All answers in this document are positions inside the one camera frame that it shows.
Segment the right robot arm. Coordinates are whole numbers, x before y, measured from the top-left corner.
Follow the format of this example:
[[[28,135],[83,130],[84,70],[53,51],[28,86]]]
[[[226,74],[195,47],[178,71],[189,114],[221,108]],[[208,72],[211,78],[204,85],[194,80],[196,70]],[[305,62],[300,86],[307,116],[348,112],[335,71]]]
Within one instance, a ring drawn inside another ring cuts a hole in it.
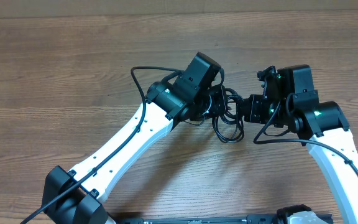
[[[257,72],[263,93],[239,106],[246,122],[260,123],[254,144],[298,142],[321,169],[344,223],[358,223],[358,152],[348,120],[334,101],[320,102],[308,65]]]

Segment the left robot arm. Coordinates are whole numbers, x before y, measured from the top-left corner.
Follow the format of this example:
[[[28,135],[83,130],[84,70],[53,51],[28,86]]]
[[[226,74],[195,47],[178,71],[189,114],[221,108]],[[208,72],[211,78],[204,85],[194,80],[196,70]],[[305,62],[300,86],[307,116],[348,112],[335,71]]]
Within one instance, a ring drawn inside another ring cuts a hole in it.
[[[133,163],[178,123],[211,116],[220,64],[198,52],[186,70],[168,72],[140,94],[139,109],[99,150],[68,171],[56,166],[48,173],[40,211],[54,223],[114,223],[103,203]]]

